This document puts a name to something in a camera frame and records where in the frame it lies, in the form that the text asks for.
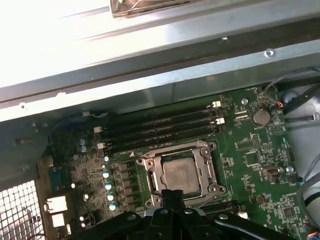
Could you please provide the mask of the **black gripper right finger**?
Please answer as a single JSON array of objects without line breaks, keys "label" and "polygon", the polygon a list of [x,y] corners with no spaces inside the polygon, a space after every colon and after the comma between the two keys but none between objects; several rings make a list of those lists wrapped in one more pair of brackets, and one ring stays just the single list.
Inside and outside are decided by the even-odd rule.
[{"label": "black gripper right finger", "polygon": [[183,191],[174,191],[174,211],[185,240],[284,240],[285,235],[232,213],[207,219],[194,208],[187,208]]}]

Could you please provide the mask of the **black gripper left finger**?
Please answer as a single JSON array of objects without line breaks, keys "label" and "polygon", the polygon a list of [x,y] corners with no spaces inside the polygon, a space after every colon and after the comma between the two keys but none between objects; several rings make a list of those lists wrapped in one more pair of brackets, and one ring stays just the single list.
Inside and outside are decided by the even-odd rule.
[{"label": "black gripper left finger", "polygon": [[174,190],[161,192],[160,208],[148,209],[142,217],[124,212],[74,235],[76,240],[171,240],[174,225]]}]

